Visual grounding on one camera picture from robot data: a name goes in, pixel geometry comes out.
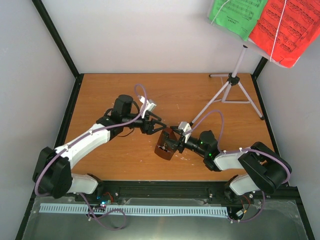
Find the brown wooden metronome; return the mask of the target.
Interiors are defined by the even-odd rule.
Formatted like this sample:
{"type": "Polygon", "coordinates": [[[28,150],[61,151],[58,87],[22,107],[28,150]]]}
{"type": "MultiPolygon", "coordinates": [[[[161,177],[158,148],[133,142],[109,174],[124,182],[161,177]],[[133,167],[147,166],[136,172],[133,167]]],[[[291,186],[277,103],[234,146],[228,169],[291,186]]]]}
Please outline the brown wooden metronome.
{"type": "Polygon", "coordinates": [[[155,146],[154,153],[160,158],[170,161],[176,152],[175,144],[177,142],[178,139],[174,131],[167,127],[162,130],[155,146]]]}

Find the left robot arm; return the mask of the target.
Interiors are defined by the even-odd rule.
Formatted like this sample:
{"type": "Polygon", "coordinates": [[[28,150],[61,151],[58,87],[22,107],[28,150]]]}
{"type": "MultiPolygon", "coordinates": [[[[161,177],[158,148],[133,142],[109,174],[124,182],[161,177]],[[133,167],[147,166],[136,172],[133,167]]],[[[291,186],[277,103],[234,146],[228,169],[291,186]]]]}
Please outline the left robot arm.
{"type": "Polygon", "coordinates": [[[138,128],[146,135],[166,128],[162,119],[153,113],[157,105],[143,96],[139,100],[142,106],[137,106],[137,113],[132,113],[132,106],[137,103],[129,95],[119,95],[113,108],[108,109],[89,130],[64,145],[42,149],[32,176],[35,194],[55,199],[70,193],[86,194],[92,201],[101,200],[104,195],[101,180],[89,173],[72,173],[72,169],[90,152],[122,133],[124,128],[138,128]]]}

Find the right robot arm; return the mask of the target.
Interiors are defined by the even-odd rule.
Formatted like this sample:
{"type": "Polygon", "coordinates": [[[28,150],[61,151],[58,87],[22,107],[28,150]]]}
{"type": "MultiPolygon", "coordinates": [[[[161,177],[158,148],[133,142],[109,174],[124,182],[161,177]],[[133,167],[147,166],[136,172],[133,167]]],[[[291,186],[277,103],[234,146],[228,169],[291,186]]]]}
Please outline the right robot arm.
{"type": "Polygon", "coordinates": [[[291,166],[260,141],[236,151],[219,151],[218,140],[210,130],[195,138],[177,127],[166,128],[161,132],[154,152],[170,160],[175,152],[184,150],[201,156],[210,171],[245,171],[243,175],[232,177],[221,191],[221,195],[230,202],[256,191],[273,194],[280,185],[289,181],[292,173],[291,166]]]}

